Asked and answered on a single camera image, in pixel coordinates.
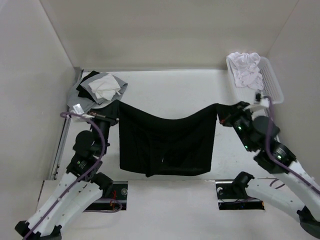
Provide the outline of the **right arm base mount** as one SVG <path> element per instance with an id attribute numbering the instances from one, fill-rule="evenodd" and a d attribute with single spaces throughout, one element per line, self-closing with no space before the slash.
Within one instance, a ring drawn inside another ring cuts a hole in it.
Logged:
<path id="1" fill-rule="evenodd" d="M 246 188 L 254 176 L 240 172 L 235 179 L 215 182 L 218 209 L 220 211 L 265 210 L 264 202 L 247 195 Z"/>

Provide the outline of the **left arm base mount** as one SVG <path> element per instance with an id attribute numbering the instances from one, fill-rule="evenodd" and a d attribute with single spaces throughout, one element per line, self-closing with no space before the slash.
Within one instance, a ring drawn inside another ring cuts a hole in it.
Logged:
<path id="1" fill-rule="evenodd" d="M 89 205 L 84 212 L 116 213 L 127 210 L 127 181 L 113 181 L 100 172 L 95 174 L 90 182 L 102 189 L 102 196 Z"/>

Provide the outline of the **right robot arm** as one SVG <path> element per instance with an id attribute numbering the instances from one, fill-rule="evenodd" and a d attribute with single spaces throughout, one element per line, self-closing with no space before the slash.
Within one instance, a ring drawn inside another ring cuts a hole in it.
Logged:
<path id="1" fill-rule="evenodd" d="M 252 117 L 253 105 L 238 102 L 218 108 L 219 123 L 233 128 L 244 148 L 256 152 L 254 161 L 287 186 L 295 197 L 287 197 L 269 185 L 259 183 L 247 172 L 240 172 L 228 188 L 217 188 L 218 193 L 234 194 L 236 199 L 251 198 L 269 203 L 296 220 L 302 229 L 315 238 L 320 237 L 320 187 L 306 173 L 288 147 L 276 140 L 280 129 L 272 117 Z"/>

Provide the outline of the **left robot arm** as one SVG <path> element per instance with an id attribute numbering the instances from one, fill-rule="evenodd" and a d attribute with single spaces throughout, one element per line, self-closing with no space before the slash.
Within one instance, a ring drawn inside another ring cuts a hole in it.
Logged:
<path id="1" fill-rule="evenodd" d="M 113 181 L 99 172 L 107 152 L 109 130 L 115 116 L 91 113 L 89 117 L 62 112 L 62 118 L 77 117 L 91 125 L 75 139 L 75 152 L 49 199 L 29 219 L 19 221 L 15 231 L 24 240 L 60 240 L 67 227 L 98 199 L 112 195 Z"/>

